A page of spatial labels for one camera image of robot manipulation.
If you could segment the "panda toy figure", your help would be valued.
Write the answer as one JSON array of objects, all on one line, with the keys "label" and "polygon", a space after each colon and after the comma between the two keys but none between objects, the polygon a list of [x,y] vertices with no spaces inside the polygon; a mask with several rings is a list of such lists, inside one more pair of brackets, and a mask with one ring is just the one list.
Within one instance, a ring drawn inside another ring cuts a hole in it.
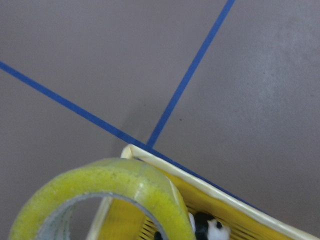
[{"label": "panda toy figure", "polygon": [[229,240],[231,229],[205,212],[188,213],[196,240]]}]

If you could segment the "yellow plastic basket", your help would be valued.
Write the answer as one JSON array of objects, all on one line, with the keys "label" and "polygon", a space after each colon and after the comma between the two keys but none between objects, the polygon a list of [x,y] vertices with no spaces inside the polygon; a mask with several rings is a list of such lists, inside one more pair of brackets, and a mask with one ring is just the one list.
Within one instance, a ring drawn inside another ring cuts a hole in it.
[{"label": "yellow plastic basket", "polygon": [[[207,179],[166,160],[163,156],[127,145],[122,158],[138,159],[163,172],[177,187],[191,213],[213,215],[231,229],[231,240],[315,240],[298,228],[283,223],[236,198]],[[123,200],[104,197],[87,235],[88,240],[152,240],[155,221]]]}]

